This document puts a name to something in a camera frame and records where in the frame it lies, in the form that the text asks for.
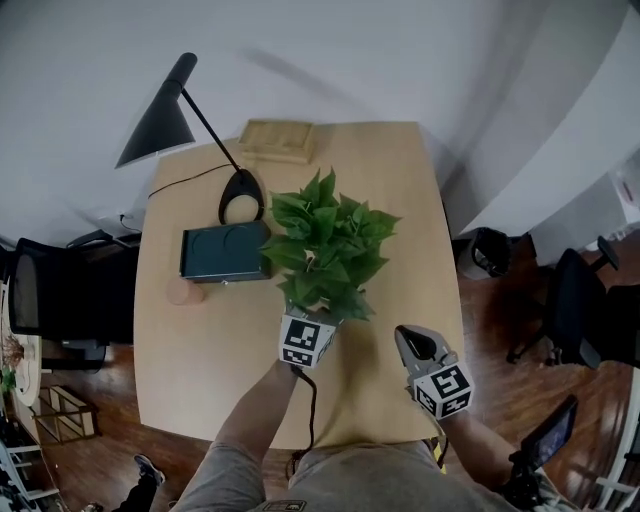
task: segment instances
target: wooden table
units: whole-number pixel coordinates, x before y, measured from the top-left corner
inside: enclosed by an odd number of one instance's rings
[[[435,174],[415,123],[322,125],[310,165],[243,162],[264,190],[297,191],[318,170],[337,174],[336,190],[402,217],[382,245],[390,262],[366,285],[377,312],[349,321],[310,372],[318,385],[317,445],[402,442],[435,433],[404,390],[407,373],[393,331],[418,324],[463,352],[451,243]],[[229,142],[238,155],[234,141]],[[225,163],[215,145],[162,158],[152,190]],[[140,248],[135,304],[135,370],[140,420],[158,429],[213,439],[238,399],[277,358],[284,301],[281,277],[203,285],[202,304],[172,306],[165,287],[178,274],[182,231],[218,224],[232,168],[174,185],[150,200]],[[252,220],[248,198],[231,204],[231,222]],[[266,222],[276,226],[269,215]],[[299,384],[274,448],[308,444],[309,387]]]

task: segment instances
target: wooden box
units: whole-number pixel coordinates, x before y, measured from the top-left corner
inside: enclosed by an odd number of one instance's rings
[[[238,146],[248,160],[308,164],[313,153],[313,124],[250,119]]]

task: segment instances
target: gray fabric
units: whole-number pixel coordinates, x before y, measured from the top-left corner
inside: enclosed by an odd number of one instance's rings
[[[553,486],[548,489],[552,489],[549,497],[553,506],[544,510],[576,510],[562,500]],[[213,444],[173,508],[173,512],[250,510],[512,512],[516,509],[479,485],[443,475],[421,442],[314,450],[300,461],[289,490],[269,502],[265,502],[258,464],[236,447]]]

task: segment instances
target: black and white marker cube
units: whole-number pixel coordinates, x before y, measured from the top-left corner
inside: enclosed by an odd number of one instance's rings
[[[471,404],[473,381],[462,362],[447,365],[413,381],[414,399],[440,420]]]
[[[315,368],[331,346],[338,325],[328,315],[303,313],[295,308],[287,311],[280,324],[280,359]]]

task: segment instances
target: lamp arm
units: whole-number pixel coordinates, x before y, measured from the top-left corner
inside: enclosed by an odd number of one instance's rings
[[[227,157],[229,162],[231,162],[231,165],[233,165],[233,168],[236,170],[236,172],[238,174],[240,174],[240,166],[233,159],[233,157],[231,156],[231,153],[229,153],[227,151],[227,148],[224,147],[224,144],[222,143],[220,138],[216,135],[216,132],[213,131],[213,128],[211,128],[211,125],[207,122],[205,117],[202,115],[202,112],[200,112],[200,109],[195,104],[195,102],[193,101],[193,99],[191,98],[191,96],[189,95],[189,93],[187,92],[187,90],[184,87],[182,88],[182,95],[184,96],[184,99],[187,100],[187,103],[193,109],[193,111],[196,113],[196,115],[198,116],[198,119],[200,119],[200,121],[202,122],[204,127],[207,129],[209,134],[211,134],[211,136],[213,137],[213,140],[216,141],[216,144],[218,145],[218,147],[222,150],[222,152]]]

